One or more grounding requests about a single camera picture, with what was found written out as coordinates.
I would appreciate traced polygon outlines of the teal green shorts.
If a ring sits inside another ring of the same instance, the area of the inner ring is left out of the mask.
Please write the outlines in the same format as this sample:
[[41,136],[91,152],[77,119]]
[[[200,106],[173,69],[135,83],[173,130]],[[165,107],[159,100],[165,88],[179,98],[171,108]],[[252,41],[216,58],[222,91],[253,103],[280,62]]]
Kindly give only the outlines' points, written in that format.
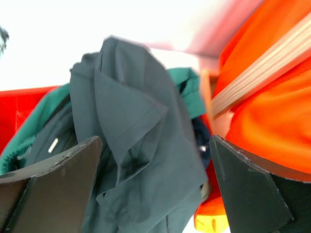
[[[170,68],[167,71],[187,106],[191,120],[196,117],[201,118],[206,111],[199,94],[199,76],[189,67]],[[68,84],[57,87],[43,96],[4,150],[0,151],[1,174],[24,166],[25,159],[19,160],[18,157],[33,144],[38,133],[53,113],[57,112],[57,107],[68,98]]]

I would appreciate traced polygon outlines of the navy blue shorts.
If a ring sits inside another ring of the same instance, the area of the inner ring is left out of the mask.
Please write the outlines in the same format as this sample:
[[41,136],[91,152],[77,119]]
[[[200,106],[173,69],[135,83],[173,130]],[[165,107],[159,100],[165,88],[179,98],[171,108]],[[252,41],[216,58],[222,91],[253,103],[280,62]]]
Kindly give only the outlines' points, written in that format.
[[210,133],[203,121],[196,117],[191,120],[196,144],[203,162],[204,168],[207,168],[211,161],[211,153],[209,147]]

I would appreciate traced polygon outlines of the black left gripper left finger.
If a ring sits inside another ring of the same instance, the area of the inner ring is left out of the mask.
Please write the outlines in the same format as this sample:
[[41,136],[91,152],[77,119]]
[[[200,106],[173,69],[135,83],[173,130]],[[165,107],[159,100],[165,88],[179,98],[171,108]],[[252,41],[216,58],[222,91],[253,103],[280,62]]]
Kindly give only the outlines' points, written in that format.
[[0,177],[2,233],[79,233],[102,142],[89,138],[69,150]]

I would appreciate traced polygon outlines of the orange shorts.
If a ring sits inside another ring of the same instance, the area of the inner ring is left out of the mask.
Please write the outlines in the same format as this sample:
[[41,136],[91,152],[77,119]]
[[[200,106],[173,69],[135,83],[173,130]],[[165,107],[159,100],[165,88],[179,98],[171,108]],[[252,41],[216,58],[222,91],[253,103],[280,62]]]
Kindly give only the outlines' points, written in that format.
[[[220,56],[215,97],[289,30],[311,14],[308,0],[266,0],[235,33]],[[311,57],[293,67],[209,124],[239,148],[311,174]],[[215,190],[194,215],[204,233],[230,229],[214,164],[207,169]]]

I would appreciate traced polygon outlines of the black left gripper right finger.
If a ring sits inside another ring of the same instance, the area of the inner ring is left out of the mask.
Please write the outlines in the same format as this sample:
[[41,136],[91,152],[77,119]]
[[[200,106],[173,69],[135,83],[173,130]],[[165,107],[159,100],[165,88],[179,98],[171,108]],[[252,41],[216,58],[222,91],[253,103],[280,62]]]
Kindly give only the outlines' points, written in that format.
[[212,161],[232,233],[309,233],[311,176],[214,135]]

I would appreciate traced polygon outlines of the dark grey shorts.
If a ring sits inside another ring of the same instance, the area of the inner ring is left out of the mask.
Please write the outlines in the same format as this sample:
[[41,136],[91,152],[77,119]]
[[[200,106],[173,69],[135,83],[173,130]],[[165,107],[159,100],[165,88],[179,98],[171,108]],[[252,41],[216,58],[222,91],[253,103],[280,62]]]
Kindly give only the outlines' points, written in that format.
[[113,37],[71,69],[70,103],[39,133],[26,165],[99,136],[102,154],[81,231],[180,233],[206,173],[192,123],[165,68]]

